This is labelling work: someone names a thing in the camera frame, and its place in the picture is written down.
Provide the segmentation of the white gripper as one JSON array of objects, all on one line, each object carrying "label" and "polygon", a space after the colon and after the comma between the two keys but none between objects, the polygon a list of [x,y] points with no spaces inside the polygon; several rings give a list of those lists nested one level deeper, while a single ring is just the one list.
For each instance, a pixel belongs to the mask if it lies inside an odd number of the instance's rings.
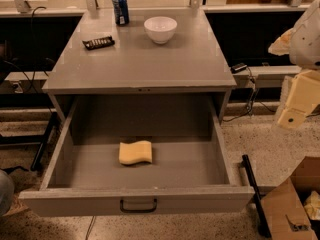
[{"label": "white gripper", "polygon": [[320,0],[314,0],[292,29],[284,32],[268,48],[273,55],[289,55],[302,70],[284,78],[276,125],[297,129],[320,105]]}]

